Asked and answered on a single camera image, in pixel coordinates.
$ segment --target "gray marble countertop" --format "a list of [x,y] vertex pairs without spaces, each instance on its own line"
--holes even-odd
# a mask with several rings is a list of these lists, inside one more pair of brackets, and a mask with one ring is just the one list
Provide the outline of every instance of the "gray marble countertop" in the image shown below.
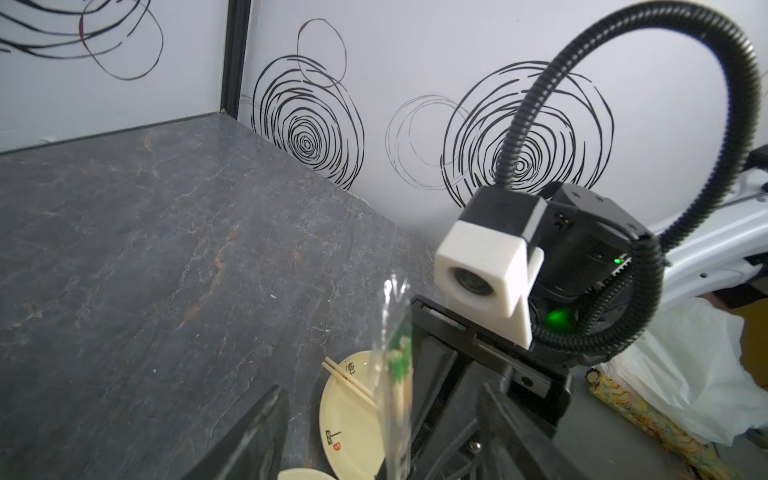
[[273,384],[330,472],[326,355],[432,252],[232,118],[0,156],[0,477],[179,478]]

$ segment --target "camera lens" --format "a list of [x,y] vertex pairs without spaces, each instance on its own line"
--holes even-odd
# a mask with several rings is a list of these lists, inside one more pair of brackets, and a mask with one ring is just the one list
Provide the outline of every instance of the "camera lens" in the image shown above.
[[456,278],[456,281],[459,285],[463,286],[475,295],[487,296],[493,293],[493,287],[488,285],[488,282],[480,278],[480,276],[470,272],[469,270],[457,268],[454,270],[453,276]]

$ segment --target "white wall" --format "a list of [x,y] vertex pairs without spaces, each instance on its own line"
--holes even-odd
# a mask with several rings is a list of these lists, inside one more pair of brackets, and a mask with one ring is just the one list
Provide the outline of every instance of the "white wall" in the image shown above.
[[[513,101],[516,97],[505,95],[518,92],[521,98],[520,90],[532,81],[526,74],[535,73],[535,65],[491,77],[465,103],[457,103],[499,68],[551,60],[586,27],[630,3],[255,1],[240,120],[250,126],[253,113],[254,130],[436,245],[460,212],[455,198],[468,198],[471,191],[462,192],[467,177],[452,173],[458,161],[471,156],[468,151],[454,155],[445,139],[463,137],[465,148],[480,141],[481,151],[490,154],[476,158],[489,171],[488,159],[498,145],[492,136],[511,116],[494,126],[499,115],[490,115],[474,131],[472,126],[462,130],[456,120],[472,119],[472,108],[505,81],[518,79],[496,95]],[[768,3],[705,3],[741,25],[768,70]],[[322,21],[307,23],[314,18]],[[283,58],[267,68],[297,52],[301,58]],[[583,155],[581,178],[574,172],[565,177],[613,198],[649,226],[682,211],[710,173],[725,124],[725,84],[712,54],[683,35],[639,31],[601,47],[574,73],[589,80],[574,76],[564,83],[562,89],[572,95],[553,97],[548,106],[559,112],[538,118],[565,141],[542,137],[536,143],[564,148],[566,157],[573,152],[579,164]],[[486,107],[503,103],[486,101]],[[567,118],[571,127],[558,117]],[[766,142],[763,116],[756,145]],[[448,158],[448,190],[441,155]],[[526,184],[531,190],[538,189],[545,170],[532,171]],[[599,180],[590,180],[592,174],[601,174]]]
[[[65,12],[90,12],[105,2],[37,3]],[[6,42],[72,42],[30,52],[0,42],[0,49],[7,50],[0,51],[0,151],[219,110],[227,2],[112,1],[98,12],[66,15],[2,0],[0,13],[31,26],[0,18],[0,39]],[[85,44],[94,58],[80,38],[81,18]],[[108,25],[115,26],[93,38],[88,35]],[[61,59],[71,56],[85,58]],[[146,75],[126,81],[110,74]]]

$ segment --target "wooden chopsticks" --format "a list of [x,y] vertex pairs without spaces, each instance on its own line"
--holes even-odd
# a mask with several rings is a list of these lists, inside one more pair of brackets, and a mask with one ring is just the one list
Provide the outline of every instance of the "wooden chopsticks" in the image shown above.
[[331,358],[326,357],[323,362],[323,368],[328,370],[330,374],[333,375],[333,378],[339,380],[346,388],[352,390],[353,393],[360,397],[365,403],[372,406],[376,411],[379,410],[379,407],[376,406],[376,398],[373,396],[373,392],[360,383],[354,376],[347,374],[347,372],[345,372],[336,362],[331,360]]

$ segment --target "screw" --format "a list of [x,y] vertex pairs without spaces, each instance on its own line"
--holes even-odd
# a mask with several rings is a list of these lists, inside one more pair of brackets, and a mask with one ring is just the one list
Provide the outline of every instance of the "screw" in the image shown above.
[[469,451],[472,452],[473,455],[477,455],[480,453],[480,450],[482,450],[482,445],[480,445],[480,442],[477,440],[470,440],[467,442],[467,446],[469,447]]

